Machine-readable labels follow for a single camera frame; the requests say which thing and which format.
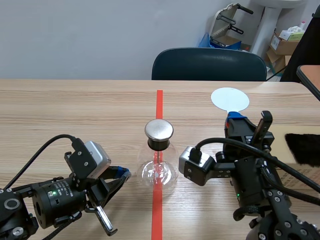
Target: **white paper circle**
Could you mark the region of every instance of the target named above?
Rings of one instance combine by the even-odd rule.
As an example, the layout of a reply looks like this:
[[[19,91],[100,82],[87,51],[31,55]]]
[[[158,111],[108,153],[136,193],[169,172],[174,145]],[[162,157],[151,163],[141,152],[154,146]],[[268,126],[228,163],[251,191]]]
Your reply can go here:
[[[248,96],[232,87],[218,88],[211,94],[211,101],[218,108],[229,112],[240,112],[249,106]]]

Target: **black cloth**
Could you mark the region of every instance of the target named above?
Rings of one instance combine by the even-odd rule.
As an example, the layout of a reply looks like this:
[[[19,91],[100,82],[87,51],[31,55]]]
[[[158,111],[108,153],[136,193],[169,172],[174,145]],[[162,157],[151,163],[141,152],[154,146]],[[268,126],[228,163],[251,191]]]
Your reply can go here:
[[[300,83],[297,68],[301,65],[320,65],[320,5],[294,50],[280,82]]]

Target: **red tape line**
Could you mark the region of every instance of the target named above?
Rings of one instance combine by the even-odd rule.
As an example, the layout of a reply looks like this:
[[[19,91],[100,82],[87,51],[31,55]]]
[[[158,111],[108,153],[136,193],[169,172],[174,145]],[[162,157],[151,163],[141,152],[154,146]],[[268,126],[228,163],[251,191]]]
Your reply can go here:
[[[156,91],[156,109],[155,118],[163,118],[164,107],[164,91]],[[160,152],[159,162],[162,163],[162,155]],[[158,152],[154,152],[154,164],[157,164]],[[151,240],[162,240],[163,228],[162,228],[162,183],[160,180],[155,180],[152,194],[152,224],[151,224]]]

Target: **white sink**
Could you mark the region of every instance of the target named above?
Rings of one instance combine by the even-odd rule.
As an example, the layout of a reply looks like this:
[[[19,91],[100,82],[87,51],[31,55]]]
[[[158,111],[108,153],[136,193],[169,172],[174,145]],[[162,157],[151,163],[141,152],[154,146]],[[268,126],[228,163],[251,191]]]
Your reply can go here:
[[[274,9],[295,9],[307,0],[252,0],[254,3]]]
[[[255,34],[250,52],[257,54],[264,59],[268,50],[268,45],[281,9],[294,9],[307,2],[307,0],[252,0],[254,3],[264,6],[264,14]]]

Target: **blue clamp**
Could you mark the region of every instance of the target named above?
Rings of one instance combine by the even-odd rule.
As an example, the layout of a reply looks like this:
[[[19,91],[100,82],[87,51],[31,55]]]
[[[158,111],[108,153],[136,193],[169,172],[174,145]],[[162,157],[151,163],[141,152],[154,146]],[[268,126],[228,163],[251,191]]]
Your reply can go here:
[[[123,168],[121,166],[118,166],[118,171],[116,172],[114,179],[119,179],[122,177],[123,174],[125,174],[125,172],[128,172],[129,169],[127,168]]]
[[[246,116],[242,116],[239,112],[237,111],[230,111],[228,113],[228,117],[226,118],[226,122],[229,122],[229,119],[247,119]]]

